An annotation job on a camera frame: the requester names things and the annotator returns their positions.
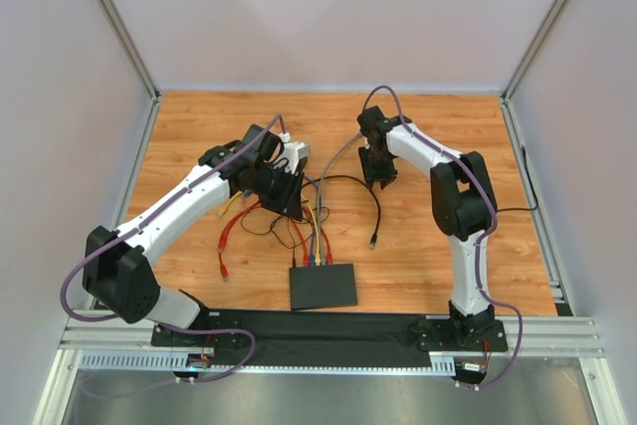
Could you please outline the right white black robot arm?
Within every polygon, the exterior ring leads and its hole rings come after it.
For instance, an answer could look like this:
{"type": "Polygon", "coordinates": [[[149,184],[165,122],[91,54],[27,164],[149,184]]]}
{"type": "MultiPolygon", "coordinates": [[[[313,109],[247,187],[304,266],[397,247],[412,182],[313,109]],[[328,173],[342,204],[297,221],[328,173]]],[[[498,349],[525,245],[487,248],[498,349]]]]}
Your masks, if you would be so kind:
{"type": "Polygon", "coordinates": [[[484,157],[448,148],[410,120],[388,117],[377,106],[362,111],[357,122],[365,138],[358,154],[366,185],[388,186],[397,178],[394,160],[408,161],[429,179],[432,215],[449,239],[453,271],[449,317],[419,320],[415,327],[422,342],[476,350],[497,328],[487,274],[487,233],[497,202],[484,157]]]}

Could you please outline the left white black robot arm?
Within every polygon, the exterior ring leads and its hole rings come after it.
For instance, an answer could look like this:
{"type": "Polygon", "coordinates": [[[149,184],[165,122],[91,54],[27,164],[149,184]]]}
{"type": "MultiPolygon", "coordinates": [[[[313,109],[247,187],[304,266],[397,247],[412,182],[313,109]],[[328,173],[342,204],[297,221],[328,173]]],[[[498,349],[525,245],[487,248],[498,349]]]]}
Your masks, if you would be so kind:
{"type": "Polygon", "coordinates": [[[109,230],[94,229],[81,262],[82,287],[127,323],[142,319],[190,328],[204,307],[159,284],[153,268],[169,247],[210,210],[249,191],[259,205],[296,221],[310,147],[286,132],[253,124],[244,137],[208,149],[160,200],[109,230]]]}

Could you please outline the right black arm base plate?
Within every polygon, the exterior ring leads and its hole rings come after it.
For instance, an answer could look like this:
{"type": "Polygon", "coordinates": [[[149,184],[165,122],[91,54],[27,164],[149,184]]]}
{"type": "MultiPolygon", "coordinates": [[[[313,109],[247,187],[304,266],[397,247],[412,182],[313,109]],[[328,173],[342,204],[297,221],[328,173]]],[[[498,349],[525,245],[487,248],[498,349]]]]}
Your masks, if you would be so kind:
{"type": "Polygon", "coordinates": [[[509,349],[504,324],[488,311],[474,317],[424,317],[409,330],[424,351],[506,352],[509,349]]]}

